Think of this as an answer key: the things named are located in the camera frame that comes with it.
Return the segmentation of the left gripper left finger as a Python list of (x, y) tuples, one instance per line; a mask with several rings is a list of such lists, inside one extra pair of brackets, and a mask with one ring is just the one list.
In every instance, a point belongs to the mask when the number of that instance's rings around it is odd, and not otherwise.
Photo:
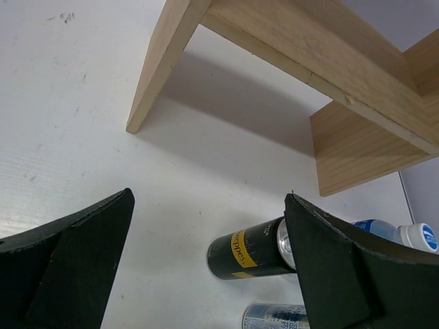
[(2, 328), (99, 328), (130, 227), (128, 188), (1, 239)]

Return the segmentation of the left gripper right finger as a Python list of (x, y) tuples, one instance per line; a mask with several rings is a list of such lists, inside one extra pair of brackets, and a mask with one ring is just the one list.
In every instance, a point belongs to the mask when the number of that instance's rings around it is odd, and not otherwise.
[(438, 255), (387, 241), (293, 193), (285, 220), (311, 328), (438, 327)]

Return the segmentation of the water bottle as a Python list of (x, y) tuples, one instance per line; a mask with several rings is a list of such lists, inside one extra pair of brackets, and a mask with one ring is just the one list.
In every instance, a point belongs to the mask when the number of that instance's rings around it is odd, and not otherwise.
[(352, 225), (405, 247), (432, 254), (438, 251), (436, 235), (432, 228), (426, 223), (415, 223), (395, 227), (386, 221), (368, 219), (354, 222)]

